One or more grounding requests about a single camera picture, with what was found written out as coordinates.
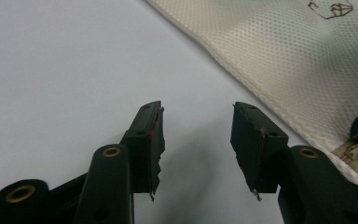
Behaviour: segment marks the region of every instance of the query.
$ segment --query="white mesh bag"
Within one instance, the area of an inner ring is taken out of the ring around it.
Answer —
[[[358,0],[148,2],[358,185],[331,153],[358,117]]]

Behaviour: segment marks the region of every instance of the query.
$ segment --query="gray surface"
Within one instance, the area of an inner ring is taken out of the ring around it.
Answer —
[[[232,104],[263,109],[200,46],[143,1],[0,1],[0,189],[55,188],[87,172],[138,108],[161,100],[166,152],[136,223],[282,223],[277,195],[249,192],[229,143]]]

